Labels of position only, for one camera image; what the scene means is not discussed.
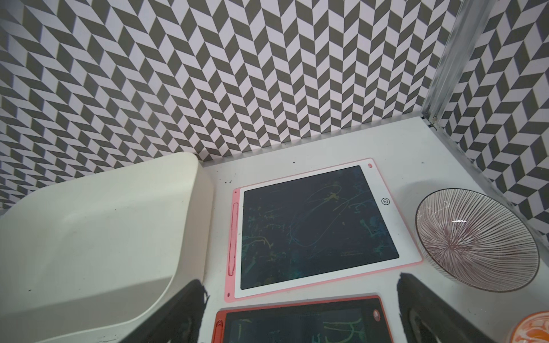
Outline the clear glass bowl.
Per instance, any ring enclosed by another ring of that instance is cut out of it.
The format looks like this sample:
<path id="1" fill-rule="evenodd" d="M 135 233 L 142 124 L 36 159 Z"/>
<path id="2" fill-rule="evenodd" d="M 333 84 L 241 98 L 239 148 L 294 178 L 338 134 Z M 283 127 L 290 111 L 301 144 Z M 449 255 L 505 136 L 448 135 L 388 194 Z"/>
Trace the clear glass bowl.
<path id="1" fill-rule="evenodd" d="M 477 290 L 523 289 L 540 267 L 535 237 L 520 218 L 473 190 L 447 188 L 427 195 L 416 210 L 415 238 L 439 273 Z"/>

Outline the cream storage box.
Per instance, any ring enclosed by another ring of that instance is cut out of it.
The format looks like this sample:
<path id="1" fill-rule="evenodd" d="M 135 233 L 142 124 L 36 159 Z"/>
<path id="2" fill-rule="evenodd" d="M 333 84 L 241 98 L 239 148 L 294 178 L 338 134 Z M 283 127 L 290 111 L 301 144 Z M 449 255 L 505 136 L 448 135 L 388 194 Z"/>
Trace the cream storage box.
<path id="1" fill-rule="evenodd" d="M 203 280 L 213 198 L 186 152 L 24 197 L 1 216 L 1 341 L 120 341 Z"/>

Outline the orange patterned bowl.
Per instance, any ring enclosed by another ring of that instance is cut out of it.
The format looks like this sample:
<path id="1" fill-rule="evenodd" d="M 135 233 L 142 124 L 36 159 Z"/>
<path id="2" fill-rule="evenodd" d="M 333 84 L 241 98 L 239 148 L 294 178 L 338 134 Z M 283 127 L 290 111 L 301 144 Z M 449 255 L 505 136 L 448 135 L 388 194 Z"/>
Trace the orange patterned bowl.
<path id="1" fill-rule="evenodd" d="M 537 312 L 523 318 L 510 331 L 506 342 L 509 343 L 548 343 L 548 311 Z"/>

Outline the pink tablet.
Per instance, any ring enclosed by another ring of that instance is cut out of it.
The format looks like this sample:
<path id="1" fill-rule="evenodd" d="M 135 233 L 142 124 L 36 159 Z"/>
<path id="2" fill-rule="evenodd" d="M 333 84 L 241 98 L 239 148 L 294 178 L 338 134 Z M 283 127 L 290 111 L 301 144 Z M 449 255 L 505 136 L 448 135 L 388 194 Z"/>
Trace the pink tablet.
<path id="1" fill-rule="evenodd" d="M 224 299 L 236 302 L 420 264 L 374 159 L 236 188 Z"/>

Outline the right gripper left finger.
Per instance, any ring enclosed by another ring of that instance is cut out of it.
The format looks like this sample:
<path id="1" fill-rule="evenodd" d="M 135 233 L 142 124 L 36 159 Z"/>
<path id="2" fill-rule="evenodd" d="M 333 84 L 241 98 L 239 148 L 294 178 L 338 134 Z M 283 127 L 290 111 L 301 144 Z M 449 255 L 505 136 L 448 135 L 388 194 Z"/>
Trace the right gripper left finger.
<path id="1" fill-rule="evenodd" d="M 208 299 L 200 280 L 192 280 L 121 343 L 197 343 Z"/>

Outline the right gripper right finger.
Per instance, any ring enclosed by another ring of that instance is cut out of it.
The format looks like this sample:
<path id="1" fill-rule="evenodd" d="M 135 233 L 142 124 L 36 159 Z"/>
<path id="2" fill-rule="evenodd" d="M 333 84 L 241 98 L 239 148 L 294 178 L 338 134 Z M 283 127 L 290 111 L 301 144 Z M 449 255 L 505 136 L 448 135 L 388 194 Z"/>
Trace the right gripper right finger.
<path id="1" fill-rule="evenodd" d="M 492 342 L 412 274 L 397 283 L 400 318 L 408 342 Z"/>

